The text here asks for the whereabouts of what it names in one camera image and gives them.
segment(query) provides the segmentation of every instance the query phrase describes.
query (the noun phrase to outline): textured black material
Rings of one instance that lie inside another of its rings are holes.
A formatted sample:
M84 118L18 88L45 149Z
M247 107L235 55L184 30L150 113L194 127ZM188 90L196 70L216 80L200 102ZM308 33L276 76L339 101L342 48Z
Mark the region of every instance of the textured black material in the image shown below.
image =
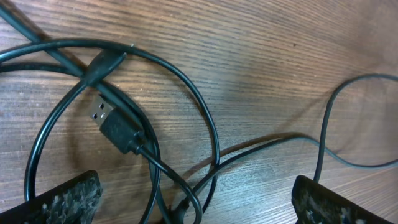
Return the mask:
M87 171L0 214L0 223L89 224L100 203L102 191L97 173Z
M123 154L127 154L130 151L136 153L141 145L145 143L142 138L144 131L119 108L115 108L110 112L99 130Z
M297 176L292 191L297 223L390 224L305 176Z

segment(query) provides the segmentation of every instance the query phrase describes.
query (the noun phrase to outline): wood grain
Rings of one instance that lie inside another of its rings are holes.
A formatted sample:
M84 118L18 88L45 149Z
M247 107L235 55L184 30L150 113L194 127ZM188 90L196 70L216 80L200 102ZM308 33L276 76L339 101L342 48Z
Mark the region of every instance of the wood grain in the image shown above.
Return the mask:
M203 94L221 148L286 131L318 137L325 103L343 80L397 74L398 3L393 0L33 0L12 2L53 38L135 43L183 70ZM0 48L27 39L0 21ZM94 49L68 49L85 63ZM19 60L51 61L44 53ZM191 184L208 172L210 136L187 88L164 69L129 57L107 78L138 102L159 138L163 160ZM47 72L0 79L0 212L23 202L35 135L76 78ZM99 172L103 203L95 223L137 223L150 193L147 162L121 155L85 115L86 90L55 125L39 164L44 192L88 170ZM396 83L366 80L336 99L327 146L343 158L377 164L398 158ZM239 153L232 152L225 159ZM295 223L290 191L312 177L317 148L295 141L250 157L220 175L203 223ZM325 156L320 183L398 222L397 168L356 170ZM182 198L167 178L168 204ZM203 202L205 194L200 195ZM190 223L194 212L187 213ZM156 208L151 222L160 219Z

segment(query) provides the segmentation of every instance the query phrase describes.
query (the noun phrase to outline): wooden surface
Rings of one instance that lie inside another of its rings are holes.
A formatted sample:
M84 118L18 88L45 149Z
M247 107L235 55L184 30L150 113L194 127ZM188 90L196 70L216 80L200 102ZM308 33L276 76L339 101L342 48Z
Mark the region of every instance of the wooden surface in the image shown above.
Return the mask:
M398 74L398 3L393 0L13 3L54 38L135 43L174 63L203 94L222 150L286 131L318 138L326 101L339 83L369 72ZM1 49L28 42L4 21L0 32ZM69 51L85 63L98 53ZM44 53L19 60L54 62ZM137 57L129 57L107 79L145 110L163 160L190 184L198 182L208 172L210 136L183 83ZM1 75L0 211L23 202L25 165L35 135L76 82L47 72ZM344 90L331 114L326 145L351 162L397 159L397 87L366 80ZM137 223L150 192L147 162L120 154L86 116L94 94L86 90L55 125L40 160L37 190L94 169L104 185L95 223ZM296 175L313 176L316 158L315 146L295 141L231 166L219 177L203 223L295 223L290 191ZM325 156L320 183L398 222L397 171L356 170ZM162 189L169 205L182 198L165 177ZM203 203L205 194L200 198ZM190 211L185 221L193 217ZM150 220L159 219L155 208Z

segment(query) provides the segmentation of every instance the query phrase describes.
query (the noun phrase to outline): usb connector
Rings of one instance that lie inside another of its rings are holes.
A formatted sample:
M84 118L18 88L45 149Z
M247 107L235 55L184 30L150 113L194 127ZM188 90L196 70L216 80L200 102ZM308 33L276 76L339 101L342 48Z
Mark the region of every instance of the usb connector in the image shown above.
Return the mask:
M98 95L91 103L88 114L98 126L101 126L113 108L102 96Z
M138 154L145 144L144 130L102 96L95 97L88 114L105 137L123 154L130 151Z

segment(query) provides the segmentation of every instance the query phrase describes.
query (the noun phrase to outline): black cable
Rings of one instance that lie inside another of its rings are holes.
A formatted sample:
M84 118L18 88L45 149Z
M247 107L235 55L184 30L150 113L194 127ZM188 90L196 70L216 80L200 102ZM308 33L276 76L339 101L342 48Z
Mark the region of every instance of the black cable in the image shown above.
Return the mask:
M4 6L1 3L0 3L0 16L11 26L13 26L13 28L15 28L22 35L28 38L30 41L32 42L42 41L40 35L36 34L34 30L32 30L29 26L25 25L22 21L20 21L6 6ZM54 49L54 50L46 50L46 52L49 55L51 55L53 58L58 60L62 65L70 69L78 77L81 77L84 74L85 69L75 64L74 61L68 58L68 56L66 56L61 51Z
M88 45L92 44L94 47L99 45L99 44L100 45L102 44L102 45L105 46L104 49L119 50L121 52L131 53L131 50L132 50L132 47L130 47L128 45L123 45L123 44L114 43L114 42L107 42L107 41L102 41L102 40L88 40L88 41L82 40L80 42L80 44L85 44L85 42ZM79 44L79 41L78 40L66 40L63 43L66 44L66 45L68 45L68 44L75 45L75 44ZM0 55L1 55L0 56L0 58L1 58L0 59L0 63L4 62L6 60L9 60L11 58L14 58L14 57L18 57L18 54L24 55L24 54L29 54L29 53L32 53L32 52L35 52L35 51L43 50L43 49L40 49L41 48L40 45L42 45L43 48L53 49L54 47L60 47L63 43L62 43L62 41L59 42L57 40L53 40L53 41L48 41L47 45L43 45L43 43L40 43L40 44L27 44L27 45L25 45L25 46L23 46L23 47L21 47L19 49L18 48L14 48L14 50L15 50L14 53L11 53L11 54L8 54L10 52L5 52L4 54L0 53ZM208 122L208 124L210 126L211 137L212 137L211 139L212 139L212 143L213 143L214 165L216 167L219 164L219 162L220 162L220 149L219 149L219 144L218 144L218 135L217 135L217 132L216 132L214 121L212 120L210 112L209 112L209 110L208 110L208 108L207 108L207 106L206 106L206 104L204 102L203 97L199 93L199 91L196 89L194 84L189 80L189 78L185 74L183 74L178 68L174 67L172 64L166 62L165 60L162 60L161 58L156 57L155 55L149 54L149 53L147 53L147 52L145 52L143 50L139 50L137 48L134 48L134 50L136 50L137 54L140 55L141 57L144 57L144 58L147 58L147 59L152 60L154 62L157 62L161 66L165 67L166 69L168 69L171 72L173 72L174 74L176 74L185 84L187 84L189 89L191 89L191 91L195 95L196 99L198 100L200 108L202 109L202 111L205 114L206 121ZM34 144L34 148L32 150L32 154L30 155L30 159L28 160L27 172L26 172L26 176L25 176L25 182L26 182L25 192L28 192L27 193L27 196L28 196L27 198L29 198L29 195L32 195L32 192L34 192L34 177L35 177L35 173L33 174L31 171L34 170L34 169L32 169L32 167L35 167L36 161L37 162L39 161L40 152L42 150L42 147L44 146L44 141L43 140L45 141L45 138L38 138L38 142L36 142ZM211 198L212 198L212 196L214 194L214 191L215 191L215 187L216 187L216 176L214 176L214 178L213 178L213 182L211 184L211 190L209 191L208 198L207 198L206 203L205 203L206 206L203 207L203 211L206 210L207 205L210 203ZM161 208L161 210L162 210L163 216L166 217L165 221L168 222L167 221L167 219L168 219L167 218L167 214L165 214L165 207L164 206L162 206L162 207L163 208ZM147 209L145 214L149 214L150 210Z
M86 87L89 85L94 85L109 75L113 69L115 69L124 60L125 56L125 53L118 53L112 50L103 50L90 63L85 76L58 102L56 107L51 111L35 139L28 159L25 172L25 177L27 177L25 178L25 189L27 189L25 191L26 200L30 200L35 197L35 178L40 155L52 128L61 114Z
M325 142L326 142L326 131L328 129L328 122L329 122L329 116L331 113L331 107L333 106L333 102L335 101L337 95L339 92L348 86L349 84L358 81L358 80L363 80L363 79L368 79L368 78L384 78L387 80L393 80L393 81L398 81L398 77L395 77L393 75L386 75L386 74L367 74L367 75L361 75L352 79L349 79L345 82L343 82L341 85L339 85L331 94L328 104L326 105L325 109L325 115L323 116L323 121L322 121L322 128L321 128L321 136L319 139L319 153L318 153L318 162L317 162L317 168L315 169L315 174L313 176L313 181L319 182L319 178L321 176L321 171L322 171L322 164L323 164L323 155L325 151Z
M174 72L174 74L176 74L177 76L181 77L186 77L180 70L178 70L177 68L175 68L173 65L169 64L168 62L162 60L161 58L156 57L155 55L151 55L147 52L144 52L143 50L139 50L137 48L134 47L130 47L128 45L123 45L123 44L119 44L119 43L115 43L115 42L108 42L108 41L103 41L103 40L84 40L84 39L67 39L67 40L50 40L47 42L41 42L38 44L28 44L28 45L24 45L24 46L20 46L20 47L16 47L14 49L8 50L7 52L1 52L0 53L0 63L5 62L6 60L24 55L24 54L29 54L29 53L33 53L36 51L41 51L41 50L50 50L50 49L56 49L59 47L100 47L100 48L104 48L104 49L113 49L113 50L117 50L120 52L127 52L130 54L138 54L141 57L147 58L153 62L156 62L158 64L160 64L161 66L167 68L168 70L170 70L171 72ZM4 71L11 71L12 69L23 69L23 68L39 68L40 70L51 70L54 69L56 71L62 71L61 68L56 67L54 65L44 65L44 64L38 64L38 63L30 63L30 64L26 64L26 65L2 65L2 67L0 67L2 72ZM63 69L63 71L65 73L71 73L71 71L69 70L65 70L66 68ZM186 77L186 79L183 79L184 83L186 83L189 87L189 84L192 84L192 82ZM331 107L333 105L333 100L336 98L337 94L348 84L356 81L356 80L360 80L360 79L364 79L364 78L386 78L386 79L390 79L390 80L395 80L397 81L398 78L391 76L391 75L383 75L383 74L370 74L370 75L364 75L361 77L357 77L351 80L348 80L347 82L344 82L343 84L341 84L332 94L329 102L328 102L328 106L326 107L326 111L325 111L325 116L324 116L324 121L323 121L323 125L322 125L322 131L321 131L321 138L320 138L320 148L319 148L319 155L318 155L318 163L317 163L317 169L315 172L315 176L314 176L314 180L318 181L319 180L319 176L320 176L320 171L322 169L322 162L323 162L323 152L324 150L326 150L327 152L331 152L327 149L325 149L325 136L326 136L326 128L327 128L327 123L328 123L328 118L330 115L330 111L331 111ZM36 141L35 145L34 145L34 149L35 147L37 147L38 149L42 149L42 144L44 144L46 135L47 134L47 130L48 132L50 131L51 127L53 126L53 122L55 123L56 119L59 117L60 113L66 108L66 106L73 100L74 97L77 96L77 94L82 91L82 89L84 89L86 86L88 85L87 82L83 82L80 81L75 87L73 87L73 91L69 91L67 95L64 96L64 98L59 102L59 104L54 108L53 113L48 117L47 122L43 125L42 130L40 131L39 135L38 135L38 140ZM137 108L129 108L128 104L126 104L125 100L122 96L119 96L118 94L120 94L120 92L118 92L117 94L115 93L115 91L120 91L118 90L116 87L114 86L106 86L105 82L100 81L98 84L95 85L95 87L97 89L99 89L99 91L106 93L107 97L109 96L116 96L115 98L111 97L111 101L113 103L115 103L115 105L119 106L122 110L128 110L130 113L136 113L137 111L135 111ZM208 111L207 107L204 106L202 108L202 110L204 112ZM211 117L207 118L206 117L207 122L210 120L212 121ZM211 131L216 132L215 126L214 129L212 128L212 125L210 125L211 127ZM213 137L213 143L217 140L216 136L212 136ZM195 207L195 213L196 213L196 221L195 223L200 222L201 220L201 216L203 215L202 210L200 209L200 203L197 200L197 196L195 195L195 192L198 192L199 190L201 190L205 184L210 181L210 179L214 180L214 177L216 177L217 173L219 171L221 171L224 167L226 167L227 165L231 164L234 161L237 161L239 159L242 159L252 153L258 152L260 150L263 149L268 149L271 146L275 146L278 144L281 144L283 142L286 141L290 141L293 139L298 139L298 138L304 138L304 137L297 137L297 136L289 136L286 138L281 138L281 139L277 139L275 141L269 142L263 146L259 146L259 147L255 147L254 149L251 149L249 151L243 152L237 156L234 156L233 158L228 159L226 162L222 163L219 166L214 166L214 168L209 172L208 175L206 175L193 189L190 189L190 187L186 184L185 181L183 181L171 168L169 168L166 164L164 164L159 158L156 158L155 154L144 150L143 152L143 156L146 157L149 162L153 163L156 167L158 167L160 170L162 170L163 172L165 172L170 178L172 178L173 180L177 180L177 182L182 186L182 189L184 190L184 192L187 194L187 197L190 199L190 201L193 203L193 206ZM349 162L346 162L345 160L343 160L342 158L339 158L336 154L331 154L333 155L333 157L335 159L337 159L340 162L343 162L345 164L348 164L350 166L354 166L354 167L360 167L360 168L367 168L367 169L378 169L378 168L382 168L382 167L387 167L387 166L396 166L398 164L397 160L385 163L385 164L381 164L381 165L375 165L375 166L364 166L364 165L358 165L358 164L352 164Z
M64 73L67 75L73 75L77 77L72 71L69 69L50 63L9 63L6 65L2 65L0 67L0 72L12 72L12 71L19 71L19 70L39 70L39 71L48 71L48 72L57 72L57 73ZM155 131L150 124L148 118L146 117L145 113L138 107L135 102L133 102L130 97L124 94L121 90L116 88L115 86L107 83L104 80L101 80L99 84L96 85L97 90L99 90L103 95L108 96L110 99L113 100L113 103L121 108L126 114L132 116L131 113L135 113L138 117L140 117L142 125L146 131L147 138L151 139L153 142L152 152L155 156L160 159L160 150L159 150L159 143L155 134ZM162 192L160 191L159 183L160 183L160 172L159 169L150 165L150 177L152 181L152 190L149 197L149 201L147 207L142 215L140 223L146 223L149 219L149 215L153 210L153 206L156 201L159 207L159 210L163 214L164 220L166 223L171 223L169 218L169 213L167 211L167 207L163 200ZM30 185L27 186L26 192L30 192Z

